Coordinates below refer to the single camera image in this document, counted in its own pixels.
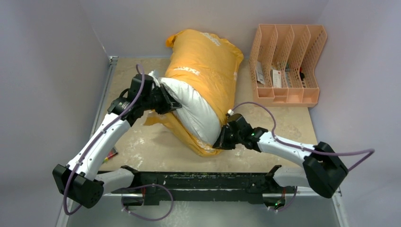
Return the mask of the white pillow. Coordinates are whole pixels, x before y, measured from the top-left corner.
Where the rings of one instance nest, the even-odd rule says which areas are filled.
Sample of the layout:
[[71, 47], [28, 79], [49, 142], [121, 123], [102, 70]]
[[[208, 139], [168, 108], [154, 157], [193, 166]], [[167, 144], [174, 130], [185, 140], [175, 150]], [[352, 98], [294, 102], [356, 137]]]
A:
[[213, 145], [221, 132], [219, 118], [208, 102], [188, 83], [159, 76], [156, 70], [149, 73], [156, 86], [164, 86], [168, 94], [181, 107], [173, 114], [196, 140]]

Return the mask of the orange cartoon pillowcase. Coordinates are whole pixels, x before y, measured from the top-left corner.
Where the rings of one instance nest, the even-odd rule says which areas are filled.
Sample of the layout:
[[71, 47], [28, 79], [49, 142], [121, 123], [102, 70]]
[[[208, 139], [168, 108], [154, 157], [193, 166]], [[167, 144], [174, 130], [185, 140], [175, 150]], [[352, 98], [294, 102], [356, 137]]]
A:
[[[222, 127], [227, 121], [227, 111], [235, 102], [237, 74], [244, 59], [242, 51], [225, 38], [193, 29], [168, 37], [166, 46], [173, 52], [169, 66], [161, 77], [177, 79], [192, 86], [215, 111]], [[150, 111], [145, 125], [158, 123], [199, 156], [210, 157], [220, 153], [213, 145], [196, 140], [173, 112], [157, 114]]]

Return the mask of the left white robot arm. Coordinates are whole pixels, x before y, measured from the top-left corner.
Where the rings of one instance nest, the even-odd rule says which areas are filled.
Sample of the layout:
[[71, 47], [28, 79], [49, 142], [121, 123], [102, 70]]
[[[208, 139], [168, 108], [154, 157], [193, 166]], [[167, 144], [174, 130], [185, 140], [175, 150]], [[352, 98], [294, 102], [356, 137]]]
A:
[[124, 188], [128, 193], [140, 190], [141, 180], [126, 168], [112, 172], [112, 177], [102, 180], [99, 168], [116, 142], [148, 110], [166, 114], [181, 108], [182, 105], [168, 91], [165, 85], [157, 85], [150, 75], [137, 74], [129, 88], [124, 89], [112, 101], [101, 125], [84, 148], [68, 164], [60, 164], [52, 171], [58, 191], [63, 195], [63, 207], [69, 211], [67, 199], [85, 208], [95, 206], [105, 187], [110, 185], [115, 191]]

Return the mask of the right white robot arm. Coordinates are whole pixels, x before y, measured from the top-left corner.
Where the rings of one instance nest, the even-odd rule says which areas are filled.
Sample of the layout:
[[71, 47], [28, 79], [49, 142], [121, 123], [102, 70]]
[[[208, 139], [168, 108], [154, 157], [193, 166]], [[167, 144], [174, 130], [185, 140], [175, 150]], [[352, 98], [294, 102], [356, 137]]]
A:
[[265, 128], [252, 127], [239, 113], [228, 118], [213, 148], [231, 150], [237, 144], [297, 164], [295, 168], [279, 167], [272, 176], [267, 177], [265, 185], [270, 192], [278, 192], [287, 186], [299, 186], [311, 188], [324, 198], [331, 198], [349, 172], [327, 143], [303, 144], [274, 136]]

